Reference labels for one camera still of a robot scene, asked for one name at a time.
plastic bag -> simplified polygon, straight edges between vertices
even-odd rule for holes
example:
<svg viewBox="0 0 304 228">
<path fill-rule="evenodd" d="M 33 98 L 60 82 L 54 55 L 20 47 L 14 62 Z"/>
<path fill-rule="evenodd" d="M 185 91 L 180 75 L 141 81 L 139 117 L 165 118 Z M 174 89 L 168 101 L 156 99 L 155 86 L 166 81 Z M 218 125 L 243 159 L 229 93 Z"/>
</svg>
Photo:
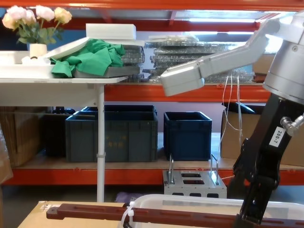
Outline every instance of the plastic bag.
<svg viewBox="0 0 304 228">
<path fill-rule="evenodd" d="M 10 179 L 12 176 L 10 158 L 0 125 L 0 184 Z"/>
</svg>

brown wooden stick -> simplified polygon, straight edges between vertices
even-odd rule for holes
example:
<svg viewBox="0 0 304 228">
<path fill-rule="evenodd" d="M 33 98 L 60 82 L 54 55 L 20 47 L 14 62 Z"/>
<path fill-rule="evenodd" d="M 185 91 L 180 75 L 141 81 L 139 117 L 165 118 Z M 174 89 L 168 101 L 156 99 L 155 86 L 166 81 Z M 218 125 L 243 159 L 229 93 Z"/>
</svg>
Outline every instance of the brown wooden stick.
<svg viewBox="0 0 304 228">
<path fill-rule="evenodd" d="M 82 218 L 120 221 L 126 208 L 62 204 L 47 211 L 49 219 Z M 134 222 L 182 225 L 206 228 L 232 228 L 235 216 L 208 213 L 133 208 Z M 291 219 L 266 218 L 257 228 L 304 228 L 304 221 Z"/>
</svg>

flower pot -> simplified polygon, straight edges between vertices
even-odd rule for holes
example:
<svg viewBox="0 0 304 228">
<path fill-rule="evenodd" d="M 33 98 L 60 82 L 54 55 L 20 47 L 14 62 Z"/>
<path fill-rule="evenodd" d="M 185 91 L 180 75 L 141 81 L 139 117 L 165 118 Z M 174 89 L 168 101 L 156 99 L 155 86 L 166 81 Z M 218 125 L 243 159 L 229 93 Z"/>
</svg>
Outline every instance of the flower pot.
<svg viewBox="0 0 304 228">
<path fill-rule="evenodd" d="M 30 44 L 29 45 L 29 57 L 40 57 L 48 52 L 45 44 Z"/>
</svg>

yellow rose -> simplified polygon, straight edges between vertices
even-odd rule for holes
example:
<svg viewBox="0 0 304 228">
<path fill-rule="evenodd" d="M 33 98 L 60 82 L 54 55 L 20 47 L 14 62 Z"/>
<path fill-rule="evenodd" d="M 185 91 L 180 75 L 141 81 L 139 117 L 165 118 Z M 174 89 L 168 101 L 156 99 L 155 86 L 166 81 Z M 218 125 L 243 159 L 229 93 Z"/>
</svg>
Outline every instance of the yellow rose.
<svg viewBox="0 0 304 228">
<path fill-rule="evenodd" d="M 18 23 L 8 13 L 6 13 L 2 19 L 2 23 L 8 29 L 15 30 L 18 27 Z"/>
<path fill-rule="evenodd" d="M 55 19 L 62 24 L 67 24 L 72 19 L 72 14 L 60 7 L 55 9 Z"/>
</svg>

table leg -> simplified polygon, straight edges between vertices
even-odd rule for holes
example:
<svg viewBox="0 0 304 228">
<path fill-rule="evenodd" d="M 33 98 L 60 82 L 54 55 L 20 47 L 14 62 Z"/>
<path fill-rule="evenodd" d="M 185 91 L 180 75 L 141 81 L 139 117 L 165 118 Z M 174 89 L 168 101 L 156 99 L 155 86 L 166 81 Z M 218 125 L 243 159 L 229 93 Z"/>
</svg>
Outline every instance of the table leg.
<svg viewBox="0 0 304 228">
<path fill-rule="evenodd" d="M 97 85 L 98 91 L 98 157 L 97 157 L 97 202 L 105 197 L 105 91 L 104 85 Z"/>
</svg>

